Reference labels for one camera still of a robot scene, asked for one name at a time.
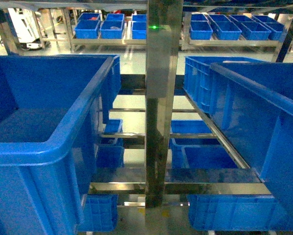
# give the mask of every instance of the stainless steel pillar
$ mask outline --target stainless steel pillar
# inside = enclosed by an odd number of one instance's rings
[[[8,55],[23,55],[23,50],[21,49],[19,39],[7,9],[3,11],[0,10],[0,37]]]
[[[149,0],[146,59],[146,199],[148,234],[166,234],[162,200],[183,0]]]

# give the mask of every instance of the blue storage crate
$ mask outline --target blue storage crate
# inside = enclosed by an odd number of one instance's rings
[[[293,231],[293,220],[273,196],[188,195],[189,222],[199,231]]]
[[[244,22],[255,22],[251,18],[244,16],[244,15],[231,15],[229,16],[229,19],[234,22],[240,29],[241,29],[241,23]]]
[[[209,113],[212,93],[212,77],[210,64],[223,61],[262,62],[247,57],[215,57],[215,56],[186,56],[184,90],[205,113]]]
[[[208,15],[208,17],[214,22],[230,22],[225,15]]]
[[[271,34],[269,29],[257,22],[241,23],[240,29],[242,30],[242,35],[247,40],[267,40]]]
[[[269,35],[270,40],[279,40],[284,32],[284,26],[281,23],[265,23],[264,24],[268,29],[271,30]]]
[[[220,145],[182,149],[190,168],[237,168]],[[293,218],[271,195],[188,195],[196,230],[293,231]]]
[[[146,15],[132,15],[133,22],[146,22]]]
[[[97,39],[100,21],[81,20],[74,29],[76,38],[79,39]]]
[[[105,21],[125,21],[125,14],[107,14]]]
[[[81,21],[81,20],[91,20],[93,17],[95,17],[97,21],[101,20],[101,14],[100,13],[84,12],[78,18],[78,22]]]
[[[293,64],[211,69],[211,118],[293,216]]]
[[[211,133],[202,120],[172,120],[171,133]],[[182,155],[185,145],[219,144],[217,139],[175,139],[171,138],[169,146],[172,151],[172,168],[186,168],[187,164]]]
[[[121,21],[104,21],[101,26],[103,39],[122,39],[123,23]]]
[[[193,40],[210,40],[213,30],[206,21],[191,21],[190,35]]]
[[[146,22],[133,22],[132,39],[146,39]]]
[[[208,18],[204,14],[192,14],[191,21],[208,21]]]
[[[118,222],[118,195],[88,195],[84,207],[85,221],[78,228],[81,232],[110,232]]]
[[[216,22],[214,32],[219,40],[238,40],[242,33],[232,22]]]
[[[278,23],[278,21],[269,16],[252,16],[252,18],[259,23]]]
[[[104,133],[122,133],[122,119],[110,119]],[[101,144],[123,146],[122,138],[102,138]]]
[[[97,167],[124,167],[124,148],[121,146],[99,147],[97,153]],[[110,232],[115,229],[118,221],[118,195],[88,195],[84,207],[85,221],[78,228],[79,231]]]
[[[0,234],[74,234],[83,221],[80,196],[95,172],[100,90],[112,65],[0,56]]]
[[[238,168],[221,145],[184,146],[181,152],[190,169]]]

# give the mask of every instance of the stainless steel rack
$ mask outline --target stainless steel rack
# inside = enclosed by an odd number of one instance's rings
[[[0,9],[7,7],[35,7],[56,8],[64,10],[64,18],[71,29],[68,19],[68,10],[65,7],[82,7],[92,9],[147,9],[148,25],[158,25],[159,29],[148,28],[146,40],[146,132],[141,133],[108,133],[105,137],[121,137],[128,147],[140,148],[145,143],[145,168],[144,169],[99,169],[93,176],[89,193],[118,193],[118,194],[143,194],[145,195],[145,224],[148,234],[161,234],[161,228],[165,225],[161,219],[163,203],[166,194],[270,194],[265,185],[260,182],[256,174],[234,149],[226,137],[215,124],[192,101],[195,111],[201,116],[213,132],[213,135],[186,135],[174,134],[175,138],[217,138],[225,147],[239,169],[224,170],[191,170],[191,169],[166,169],[170,124],[173,112],[173,97],[175,90],[178,50],[180,45],[180,29],[183,7],[196,7],[200,11],[210,11],[219,7],[246,7],[251,11],[291,13],[293,14],[292,1],[273,1],[269,6],[260,4],[228,5],[228,1],[204,1],[204,4],[183,6],[182,0],[100,0],[100,1],[0,1]],[[293,41],[293,17],[286,25],[288,35],[283,42],[268,42],[270,46],[276,46],[273,60],[282,62],[291,47]],[[0,10],[0,35],[8,54],[21,53],[19,41],[12,34],[12,25],[8,20],[5,10]],[[69,38],[71,47],[75,44],[87,44],[87,40]],[[98,45],[143,44],[144,41],[105,41],[98,39]],[[236,41],[236,46],[246,46],[244,40]],[[220,41],[189,42],[190,46],[222,46]],[[255,42],[253,46],[263,46]],[[211,182],[208,175],[228,174],[231,177],[225,182]]]

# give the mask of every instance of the metal support leg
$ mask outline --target metal support leg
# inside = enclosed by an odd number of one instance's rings
[[[284,40],[280,40],[280,43],[273,54],[272,62],[283,62],[287,53],[291,50],[293,43],[293,19],[292,21],[289,21],[287,25],[285,25],[285,28],[287,29],[288,33]]]
[[[184,13],[182,50],[188,49],[189,44],[190,44],[191,16],[192,16],[191,12]]]
[[[37,16],[35,14],[34,11],[31,11],[32,12],[32,16],[33,16],[33,20],[34,20],[34,23],[35,23],[35,26],[38,30],[38,34],[39,34],[39,38],[40,38],[40,42],[41,42],[41,45],[42,45],[42,48],[45,49],[45,43],[44,43],[44,40],[43,40],[43,36],[42,36],[42,33],[41,33],[41,28],[40,28],[40,25],[38,23],[38,19],[37,19]]]
[[[50,25],[52,26],[52,31],[53,31],[54,38],[57,39],[57,34],[55,32],[55,25],[54,25],[54,21],[53,21],[53,17],[52,17],[52,14],[50,12],[50,9],[47,10],[47,13],[48,13]]]
[[[73,12],[74,23],[75,23],[75,25],[77,25],[77,21],[78,21],[78,19],[77,19],[78,12],[77,12],[76,9],[73,9],[72,12]]]
[[[23,55],[23,50],[21,49],[21,45],[8,10],[0,10],[0,37],[4,43],[8,55]]]
[[[161,205],[177,70],[183,0],[149,0],[146,60],[146,199],[148,234],[167,234]]]
[[[72,27],[70,22],[69,10],[62,9],[62,15],[63,15],[64,26],[67,32],[67,39],[69,41],[70,50],[71,52],[74,52],[74,45],[72,44],[72,41],[71,41],[73,37],[73,33],[72,33]]]

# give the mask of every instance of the bin rim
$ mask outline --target bin rim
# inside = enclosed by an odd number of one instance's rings
[[[113,66],[113,61],[114,58],[111,56],[105,59],[102,66],[81,91],[47,141],[0,142],[0,166],[49,165],[60,161],[69,154],[90,106],[94,99],[100,95],[100,88]]]
[[[226,78],[230,79],[231,81],[241,85],[242,87],[246,88],[247,90],[257,94],[267,102],[271,103],[272,105],[280,108],[281,110],[285,111],[289,115],[293,116],[293,99],[290,99],[274,90],[261,85],[245,76],[238,74],[230,69],[227,69],[222,66],[222,63],[212,63],[210,68],[215,72],[225,76]]]

